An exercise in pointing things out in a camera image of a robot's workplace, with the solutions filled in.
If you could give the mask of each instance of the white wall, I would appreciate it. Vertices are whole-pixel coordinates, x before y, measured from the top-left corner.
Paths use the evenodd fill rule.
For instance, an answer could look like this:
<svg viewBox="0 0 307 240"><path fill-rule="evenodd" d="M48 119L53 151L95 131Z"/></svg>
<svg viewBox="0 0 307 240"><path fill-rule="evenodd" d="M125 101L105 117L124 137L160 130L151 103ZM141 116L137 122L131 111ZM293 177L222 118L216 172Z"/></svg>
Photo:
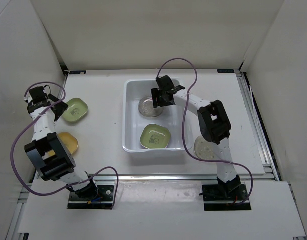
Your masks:
<svg viewBox="0 0 307 240"><path fill-rule="evenodd" d="M284 0L31 1L68 68L98 70L247 66Z"/></svg>
<svg viewBox="0 0 307 240"><path fill-rule="evenodd" d="M47 33L29 0L0 0L0 239L5 239L21 186L10 164L13 140L31 122L24 93L40 81L61 83L64 76ZM32 131L19 142L16 165L28 180L33 167L24 145Z"/></svg>
<svg viewBox="0 0 307 240"><path fill-rule="evenodd" d="M307 0L286 0L247 71L307 233Z"/></svg>

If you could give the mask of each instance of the yellow bowl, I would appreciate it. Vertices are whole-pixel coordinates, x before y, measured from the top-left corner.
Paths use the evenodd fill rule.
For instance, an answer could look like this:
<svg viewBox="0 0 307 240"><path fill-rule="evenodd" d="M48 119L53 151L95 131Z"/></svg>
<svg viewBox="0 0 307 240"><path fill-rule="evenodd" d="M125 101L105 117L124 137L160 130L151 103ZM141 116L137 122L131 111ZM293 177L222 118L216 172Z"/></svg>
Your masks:
<svg viewBox="0 0 307 240"><path fill-rule="evenodd" d="M74 154L78 149L78 140L74 136L72 136L69 132L61 132L58 135L61 141L65 144L65 146L69 150L69 152L71 154ZM56 153L54 152L54 150L51 150L50 152L48 152L48 154L50 157L52 157Z"/></svg>

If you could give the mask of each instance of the white board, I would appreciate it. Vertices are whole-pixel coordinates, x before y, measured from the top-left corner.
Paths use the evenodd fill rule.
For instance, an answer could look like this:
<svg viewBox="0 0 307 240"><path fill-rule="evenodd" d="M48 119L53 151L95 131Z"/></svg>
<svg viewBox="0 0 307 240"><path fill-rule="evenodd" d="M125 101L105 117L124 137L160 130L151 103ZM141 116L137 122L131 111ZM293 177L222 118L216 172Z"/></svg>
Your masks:
<svg viewBox="0 0 307 240"><path fill-rule="evenodd" d="M283 0L32 0L70 70L250 62ZM188 68L173 62L171 68Z"/></svg>
<svg viewBox="0 0 307 240"><path fill-rule="evenodd" d="M61 182L35 180L32 188L51 192ZM204 211L201 182L122 182L113 210L67 209L69 191L30 194L19 232L29 239L102 240L293 240L305 232L289 185L256 181L251 211Z"/></svg>
<svg viewBox="0 0 307 240"><path fill-rule="evenodd" d="M184 154L182 157L132 159L122 148L124 84L132 79L155 79L157 70L95 70L86 75L69 75L65 89L67 101L81 98L89 107L87 116L76 124L60 119L56 131L69 132L79 142L73 156L88 173L106 166L119 174L217 174L215 164L198 162ZM188 89L194 82L193 70L164 70ZM199 80L192 93L206 100L223 102L230 119L230 148L233 161L246 165L253 174L264 174L247 110L235 73L220 74L217 70L199 70ZM198 118L188 114L193 138L201 135ZM241 167L238 173L246 174Z"/></svg>

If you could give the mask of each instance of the wire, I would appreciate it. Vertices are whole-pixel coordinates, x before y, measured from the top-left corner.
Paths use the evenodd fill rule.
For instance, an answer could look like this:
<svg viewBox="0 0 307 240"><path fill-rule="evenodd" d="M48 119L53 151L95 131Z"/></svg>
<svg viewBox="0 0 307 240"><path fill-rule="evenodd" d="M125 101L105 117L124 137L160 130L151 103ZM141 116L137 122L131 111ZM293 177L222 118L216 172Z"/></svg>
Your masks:
<svg viewBox="0 0 307 240"><path fill-rule="evenodd" d="M50 91L50 94L52 94L52 89L49 85L45 85L44 88L48 87L49 88L49 91Z"/></svg>
<svg viewBox="0 0 307 240"><path fill-rule="evenodd" d="M87 198L85 198L86 200L88 200L89 202L91 202L92 200L94 200L96 197L99 197L100 195L99 195L99 188L97 187L97 194L95 195L95 197L93 198L93 199L87 199Z"/></svg>
<svg viewBox="0 0 307 240"><path fill-rule="evenodd" d="M59 84L57 84L57 83L55 83L55 82L51 82L51 81L42 81L42 82L37 82L37 83L31 85L31 86L28 87L28 89L26 90L26 92L25 92L25 94L24 94L24 97L27 96L29 90L30 90L32 87L34 87L34 86L36 86L36 85L40 85L40 84L53 84L53 85L58 86L59 88L61 88L61 90L62 90L62 92L63 92L63 97L62 97L59 101L56 101L56 102L52 103L52 104L51 104L50 106L48 106L45 110L43 110L43 111L40 113L40 115L38 115L38 116L36 117L36 119L33 120L27 127L25 127L25 129L22 130L22 132L19 133L19 135L15 138L15 140L14 140L12 146L11 146L11 151L10 151L10 162L11 162L11 167L12 167L12 170L13 170L14 174L16 175L16 177L17 177L17 179L19 180L19 182L21 183L21 185L22 185L26 190L28 190L30 193L32 193L32 194L34 194L34 195L36 195L36 196L45 197L45 196L51 196L51 195L57 194L57 193L59 193L60 191L62 191L62 190L64 190L64 189L67 189L67 188L70 188L70 187L72 187L72 186L75 186L75 185L78 185L78 184L84 184L84 183L90 181L91 179L93 179L95 176L97 176L97 175L98 175L99 173L101 173L102 171L107 170L107 169L112 169L112 170L115 172L115 175L116 175L116 177L117 177L117 185L116 185L116 188L115 188L114 198L113 198L113 204L112 204L111 209L114 208L115 203L116 203L117 190L118 190L118 186L119 186L119 175L118 175L117 170L116 170L114 167L112 167L112 166L106 166L106 167L100 169L100 170L97 171L94 175L90 176L88 179L86 179L86 180L84 180L84 181L75 182L75 183L72 183L72 184L68 184L68 185L66 185L66 186L64 186L64 187L62 187L62 188L60 188L60 189L58 189L58 190L56 190L56 191L49 192L49 193L40 193L40 192L36 192L36 191L32 190L32 189L25 183L25 181L22 179L22 177L20 176L20 174L19 174L19 172L18 172L18 170L17 170L17 168L16 168L16 165L15 165L15 156L14 156L14 155L15 155L15 148L16 148L16 145L17 145L19 139L24 135L25 132L27 132L33 125L35 125L35 124L38 122L38 120L39 120L49 109L51 109L51 108L54 107L55 105L57 105L57 104L63 102L63 101L65 100L65 98L66 98L66 90L65 90L61 85L59 85Z"/></svg>
<svg viewBox="0 0 307 240"><path fill-rule="evenodd" d="M102 199L102 198L101 198L101 197L98 197L98 198L96 198L96 199L94 199L94 200L90 200L90 201L88 201L88 204L92 204L92 203L97 202L97 201L100 202L100 199Z"/></svg>
<svg viewBox="0 0 307 240"><path fill-rule="evenodd" d="M200 158L198 158L198 157L193 156L193 155L189 152L189 150L188 150L188 148L187 148L186 139L185 139L185 122L186 122L186 115L187 115L187 111L188 111L189 98L190 98L190 91L191 91L191 89L192 89L192 88L196 85L196 83L197 83L197 80L198 80L198 73L197 73L197 69L195 68L195 66L194 66L189 60L187 60L187 59L185 59L185 58L182 58L182 57L176 57L176 58L172 58L172 59L166 61L166 62L161 66L161 68L159 69L159 72L158 72L158 74L157 74L157 78L159 77L159 75L160 75L162 69L164 68L164 66L165 66L167 63L170 63L171 61L174 61L174 60L182 60L182 61L185 61L185 62L189 63L189 64L192 66L192 68L193 68L193 70L194 70L194 73L195 73L195 80L194 80L193 84L189 87L189 89L188 89L188 91L187 91L187 101L186 101L186 104L185 104L185 108L184 108L184 112L183 112L183 118L182 118L182 142L183 142L183 147L184 147L185 151L187 152L187 154L188 154L191 158L193 158L193 159L195 159L195 160L197 160L197 161L205 162L205 163L232 164L232 165L239 166L239 167L242 167L242 168L246 169L247 172L248 172L249 175L250 175L251 186L250 186L249 194L248 194L248 196L246 197L246 199L243 200L242 202L236 204L236 206L237 206L237 205L241 205L241 204L243 204L244 202L246 202L247 200L249 200L249 197L251 196L251 194L252 194L252 192L253 192L253 189L254 189L254 178L253 178L252 172L251 172L246 166L244 166L244 165L242 165L242 164L240 164L240 163L225 161L225 160L222 160L222 159L221 159L221 160L209 160L209 159L206 159L206 160L205 160L205 159L200 159Z"/></svg>
<svg viewBox="0 0 307 240"><path fill-rule="evenodd" d="M238 195L235 197L235 200L232 204L230 204L231 206L235 205L235 203L238 201Z"/></svg>

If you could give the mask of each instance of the white tray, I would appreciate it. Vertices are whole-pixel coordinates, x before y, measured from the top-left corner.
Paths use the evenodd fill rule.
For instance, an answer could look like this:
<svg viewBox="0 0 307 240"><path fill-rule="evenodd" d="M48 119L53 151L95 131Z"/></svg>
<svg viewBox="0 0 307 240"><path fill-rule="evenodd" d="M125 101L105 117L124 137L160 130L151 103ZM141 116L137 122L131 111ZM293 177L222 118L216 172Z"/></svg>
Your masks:
<svg viewBox="0 0 307 240"><path fill-rule="evenodd" d="M180 85L177 79L172 80L175 86ZM151 96L151 89L157 88L155 80L129 80L124 84L123 94L123 124L122 147L135 158L170 157L182 154L184 145L182 141L182 121L184 109L173 105L165 107L158 117L144 117L140 114L139 101ZM167 148L146 149L140 143L140 137L146 126L157 124L169 129L171 140ZM186 144L189 149L194 145L190 120L186 119Z"/></svg>

